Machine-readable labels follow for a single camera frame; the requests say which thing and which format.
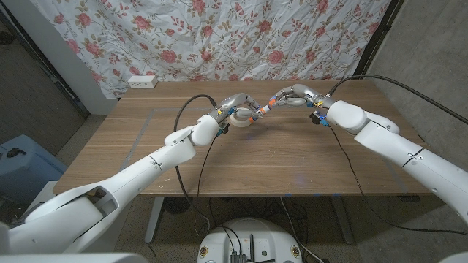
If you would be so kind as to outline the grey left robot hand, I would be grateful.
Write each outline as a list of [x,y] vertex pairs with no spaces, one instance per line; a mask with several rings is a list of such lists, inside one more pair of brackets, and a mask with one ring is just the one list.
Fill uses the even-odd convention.
[[218,124],[227,119],[237,127],[247,127],[264,115],[261,105],[250,95],[239,93],[232,95],[221,101],[210,111],[209,115],[214,118]]

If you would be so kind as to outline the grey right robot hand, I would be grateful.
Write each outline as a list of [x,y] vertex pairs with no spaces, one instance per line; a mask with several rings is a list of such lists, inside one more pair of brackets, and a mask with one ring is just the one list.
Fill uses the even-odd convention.
[[307,107],[330,108],[336,100],[329,96],[324,96],[318,91],[311,89],[303,84],[294,84],[281,89],[270,98],[269,105],[271,107],[282,107],[285,105],[299,107],[306,105]]

